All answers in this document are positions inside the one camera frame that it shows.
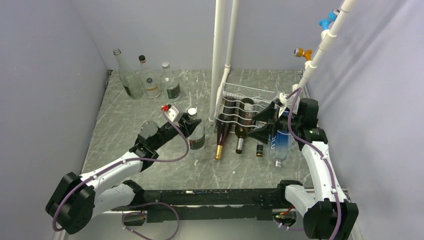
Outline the clear bottle dark green label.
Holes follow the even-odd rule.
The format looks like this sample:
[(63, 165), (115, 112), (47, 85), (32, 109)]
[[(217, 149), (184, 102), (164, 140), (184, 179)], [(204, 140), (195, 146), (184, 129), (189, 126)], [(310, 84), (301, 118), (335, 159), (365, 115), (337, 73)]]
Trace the clear bottle dark green label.
[(205, 145), (205, 126), (203, 121), (198, 118), (197, 108), (189, 108), (188, 114), (191, 120), (200, 120), (200, 123), (196, 126), (193, 133), (187, 138), (189, 142), (189, 151), (195, 153), (202, 150)]

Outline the dark bottle grey foil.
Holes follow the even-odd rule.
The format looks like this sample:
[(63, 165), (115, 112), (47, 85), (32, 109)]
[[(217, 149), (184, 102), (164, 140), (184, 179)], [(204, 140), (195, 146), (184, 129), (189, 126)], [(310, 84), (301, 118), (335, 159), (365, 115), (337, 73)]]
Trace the dark bottle grey foil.
[(237, 154), (241, 154), (243, 152), (244, 140), (251, 129), (254, 103), (255, 102), (251, 98), (245, 97), (239, 104), (237, 125), (235, 126), (235, 135), (237, 136), (235, 152)]

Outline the dark bottle gold foil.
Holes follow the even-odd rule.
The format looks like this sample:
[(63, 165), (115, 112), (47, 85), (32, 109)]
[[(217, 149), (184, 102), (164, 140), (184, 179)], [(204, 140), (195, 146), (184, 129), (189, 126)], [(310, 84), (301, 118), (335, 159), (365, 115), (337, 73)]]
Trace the dark bottle gold foil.
[(220, 160), (222, 158), (223, 149), (233, 124), (232, 121), (234, 120), (236, 106), (237, 103), (235, 98), (231, 96), (225, 96), (223, 98), (221, 105), (222, 113), (218, 115), (217, 121), (215, 160)]

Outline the clear bottle silver cap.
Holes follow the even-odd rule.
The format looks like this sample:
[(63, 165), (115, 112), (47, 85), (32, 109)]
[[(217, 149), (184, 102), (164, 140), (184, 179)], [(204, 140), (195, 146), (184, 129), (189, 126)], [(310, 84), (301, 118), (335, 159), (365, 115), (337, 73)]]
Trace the clear bottle silver cap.
[(170, 69), (170, 63), (162, 63), (161, 82), (164, 87), (164, 93), (169, 102), (178, 100), (181, 97), (181, 86), (179, 77)]

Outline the clear bottle white label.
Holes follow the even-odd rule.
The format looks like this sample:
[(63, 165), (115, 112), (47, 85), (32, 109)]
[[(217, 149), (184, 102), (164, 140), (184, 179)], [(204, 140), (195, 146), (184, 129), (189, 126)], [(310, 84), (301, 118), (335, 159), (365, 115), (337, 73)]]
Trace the clear bottle white label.
[(147, 67), (146, 57), (144, 55), (139, 55), (138, 60), (140, 63), (139, 77), (146, 96), (148, 98), (155, 99), (161, 95), (161, 88), (157, 75)]

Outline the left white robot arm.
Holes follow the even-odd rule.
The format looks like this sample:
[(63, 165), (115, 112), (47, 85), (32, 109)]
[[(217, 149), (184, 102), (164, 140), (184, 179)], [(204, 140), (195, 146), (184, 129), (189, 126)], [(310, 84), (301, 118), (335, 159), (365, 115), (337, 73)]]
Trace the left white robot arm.
[(139, 209), (144, 203), (144, 190), (125, 179), (159, 162), (159, 148), (176, 136), (186, 141), (201, 123), (201, 119), (191, 119), (187, 113), (176, 123), (167, 120), (162, 126), (146, 121), (134, 145), (120, 158), (88, 173), (65, 174), (45, 207), (52, 217), (53, 230), (71, 235), (103, 212), (123, 206)]

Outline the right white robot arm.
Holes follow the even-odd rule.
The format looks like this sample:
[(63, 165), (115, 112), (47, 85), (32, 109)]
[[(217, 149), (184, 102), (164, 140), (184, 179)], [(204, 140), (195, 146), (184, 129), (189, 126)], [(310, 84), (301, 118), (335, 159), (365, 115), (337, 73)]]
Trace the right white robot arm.
[(295, 113), (279, 115), (283, 108), (278, 100), (253, 116), (265, 125), (248, 133), (250, 138), (264, 144), (278, 131), (294, 133), (294, 139), (304, 156), (312, 178), (314, 195), (299, 181), (282, 180), (275, 194), (276, 203), (294, 206), (302, 216), (303, 230), (309, 239), (347, 240), (359, 215), (356, 203), (350, 202), (339, 185), (333, 170), (328, 138), (318, 127), (318, 101), (301, 98)]

